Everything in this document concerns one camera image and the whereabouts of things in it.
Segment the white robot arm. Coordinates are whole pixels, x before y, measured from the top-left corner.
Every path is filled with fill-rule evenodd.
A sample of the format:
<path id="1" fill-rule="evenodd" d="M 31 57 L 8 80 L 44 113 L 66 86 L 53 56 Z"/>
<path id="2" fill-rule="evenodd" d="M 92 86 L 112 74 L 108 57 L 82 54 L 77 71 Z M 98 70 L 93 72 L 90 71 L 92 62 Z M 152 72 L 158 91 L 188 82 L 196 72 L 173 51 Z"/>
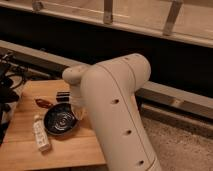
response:
<path id="1" fill-rule="evenodd" d="M 71 106 L 75 113 L 87 110 L 109 171 L 162 171 L 133 101 L 150 74 L 137 53 L 63 71 Z"/>

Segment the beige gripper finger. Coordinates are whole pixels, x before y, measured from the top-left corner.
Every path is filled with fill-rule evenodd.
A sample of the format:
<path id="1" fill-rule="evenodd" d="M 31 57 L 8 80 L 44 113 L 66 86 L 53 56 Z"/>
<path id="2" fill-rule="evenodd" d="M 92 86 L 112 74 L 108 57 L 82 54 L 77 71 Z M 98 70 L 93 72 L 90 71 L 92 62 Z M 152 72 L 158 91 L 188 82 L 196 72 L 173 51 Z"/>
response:
<path id="1" fill-rule="evenodd" d="M 79 121 L 81 121 L 85 116 L 85 110 L 82 107 L 73 107 L 73 113 Z"/>

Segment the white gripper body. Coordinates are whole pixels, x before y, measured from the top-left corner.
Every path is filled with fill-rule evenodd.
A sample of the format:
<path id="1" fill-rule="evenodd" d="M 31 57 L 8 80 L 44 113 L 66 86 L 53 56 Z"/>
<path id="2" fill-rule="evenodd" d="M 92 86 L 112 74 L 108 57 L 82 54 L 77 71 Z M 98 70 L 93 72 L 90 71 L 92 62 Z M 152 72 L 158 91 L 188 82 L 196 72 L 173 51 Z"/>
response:
<path id="1" fill-rule="evenodd" d="M 70 103 L 72 110 L 73 107 L 82 107 L 84 109 L 85 104 L 79 84 L 70 86 Z"/>

